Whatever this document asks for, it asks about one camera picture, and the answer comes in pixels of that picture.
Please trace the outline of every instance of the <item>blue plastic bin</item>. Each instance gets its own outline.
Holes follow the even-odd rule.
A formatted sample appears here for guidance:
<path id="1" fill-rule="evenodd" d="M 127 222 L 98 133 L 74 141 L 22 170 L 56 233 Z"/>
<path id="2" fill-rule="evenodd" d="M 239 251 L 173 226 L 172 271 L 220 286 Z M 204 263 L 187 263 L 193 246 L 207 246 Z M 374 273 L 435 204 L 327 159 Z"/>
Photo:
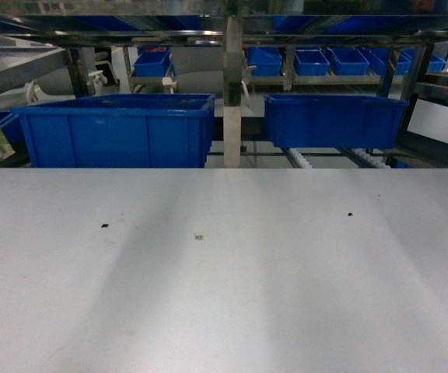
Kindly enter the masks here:
<path id="1" fill-rule="evenodd" d="M 402 54 L 412 61 L 412 58 L 414 58 L 414 52 L 414 49 L 406 49 L 402 51 Z M 445 63 L 446 62 L 442 58 L 438 58 L 437 56 L 433 55 L 428 65 L 428 71 L 441 72 L 443 68 L 445 68 Z"/>
<path id="2" fill-rule="evenodd" d="M 10 143 L 25 140 L 19 116 L 10 113 L 9 110 L 0 110 L 0 129 Z"/>
<path id="3" fill-rule="evenodd" d="M 134 63 L 136 76 L 165 76 L 170 65 L 169 56 L 168 51 L 141 53 Z"/>
<path id="4" fill-rule="evenodd" d="M 365 75 L 369 62 L 354 48 L 327 48 L 323 50 L 336 75 Z"/>
<path id="5" fill-rule="evenodd" d="M 248 48 L 248 64 L 257 68 L 253 76 L 278 76 L 281 71 L 282 56 L 275 48 Z"/>
<path id="6" fill-rule="evenodd" d="M 198 168 L 212 144 L 213 95 L 142 94 L 12 109 L 34 167 Z"/>
<path id="7" fill-rule="evenodd" d="M 266 95 L 265 129 L 279 148 L 393 148 L 406 101 Z"/>
<path id="8" fill-rule="evenodd" d="M 326 75 L 330 68 L 329 61 L 321 51 L 297 51 L 295 70 L 298 75 Z"/>
<path id="9" fill-rule="evenodd" d="M 386 48 L 360 48 L 362 55 L 369 61 L 371 69 L 378 75 L 383 75 L 387 67 L 387 61 L 390 58 L 390 49 Z M 403 75 L 411 67 L 411 60 L 401 54 L 398 58 L 395 75 Z"/>

